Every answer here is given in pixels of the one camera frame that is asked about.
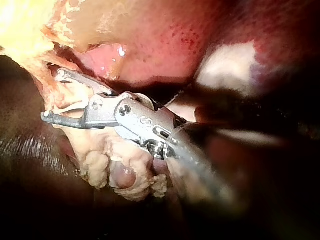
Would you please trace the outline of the right arm instrument jaw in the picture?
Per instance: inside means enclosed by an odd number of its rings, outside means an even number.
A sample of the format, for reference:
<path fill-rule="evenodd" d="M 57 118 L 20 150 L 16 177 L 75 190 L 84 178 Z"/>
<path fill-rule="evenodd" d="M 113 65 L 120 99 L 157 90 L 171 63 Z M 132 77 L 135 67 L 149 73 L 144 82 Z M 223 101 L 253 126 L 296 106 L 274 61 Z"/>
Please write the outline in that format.
<path fill-rule="evenodd" d="M 45 111 L 40 114 L 41 120 L 46 123 L 50 123 L 53 125 L 70 127 L 75 129 L 85 129 L 81 118 L 72 118 L 68 116 L 62 116 L 59 114 L 55 114 L 52 111 Z"/>
<path fill-rule="evenodd" d="M 118 96 L 118 93 L 114 89 L 107 86 L 103 82 L 100 82 L 97 79 L 84 73 L 80 73 L 78 71 L 70 70 L 67 68 L 57 69 L 56 81 L 62 83 L 78 82 L 92 88 L 94 94 L 104 94 L 108 97 Z"/>

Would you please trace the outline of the right arm instrument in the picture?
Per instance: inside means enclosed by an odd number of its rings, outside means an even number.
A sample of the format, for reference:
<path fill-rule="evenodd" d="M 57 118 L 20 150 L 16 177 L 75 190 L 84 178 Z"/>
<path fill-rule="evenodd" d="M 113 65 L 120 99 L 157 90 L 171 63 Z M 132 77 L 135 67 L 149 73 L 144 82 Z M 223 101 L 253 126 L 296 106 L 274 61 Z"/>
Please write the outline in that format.
<path fill-rule="evenodd" d="M 128 91 L 118 96 L 93 95 L 83 117 L 89 129 L 113 127 L 121 138 L 160 160 L 165 159 L 164 147 L 174 129 L 187 123 L 156 101 Z"/>

